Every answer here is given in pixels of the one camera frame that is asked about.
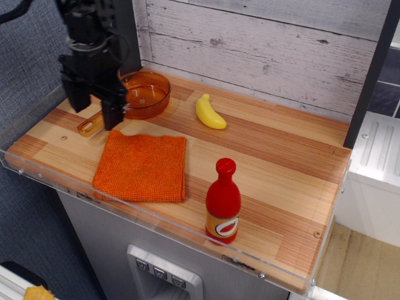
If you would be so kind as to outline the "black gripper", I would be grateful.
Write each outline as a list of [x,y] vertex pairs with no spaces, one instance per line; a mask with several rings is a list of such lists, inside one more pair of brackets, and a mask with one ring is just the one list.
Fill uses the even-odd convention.
[[62,84],[72,108],[81,112],[91,104],[90,96],[101,100],[104,128],[112,130],[123,122],[126,113],[126,89],[117,72],[124,62],[119,37],[83,44],[66,39],[72,51],[62,55]]

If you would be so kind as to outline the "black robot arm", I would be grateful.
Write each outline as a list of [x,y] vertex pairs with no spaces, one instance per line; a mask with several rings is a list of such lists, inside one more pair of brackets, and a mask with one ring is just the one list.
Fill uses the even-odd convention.
[[123,64],[121,35],[112,27],[112,1],[58,1],[67,27],[71,55],[61,55],[62,84],[72,108],[81,112],[91,96],[101,100],[104,127],[110,131],[124,119],[126,88],[119,80]]

